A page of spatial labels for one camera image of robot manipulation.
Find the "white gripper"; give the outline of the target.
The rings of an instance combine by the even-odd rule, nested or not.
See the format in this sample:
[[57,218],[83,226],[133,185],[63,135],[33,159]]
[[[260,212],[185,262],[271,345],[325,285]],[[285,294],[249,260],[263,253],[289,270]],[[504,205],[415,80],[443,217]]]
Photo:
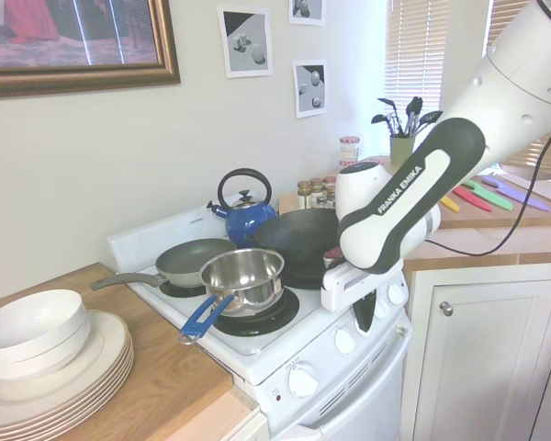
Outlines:
[[366,273],[348,263],[337,265],[323,276],[321,305],[328,311],[337,312],[353,304],[356,329],[361,334],[367,334],[368,324],[373,322],[375,316],[375,289],[380,285],[380,275]]

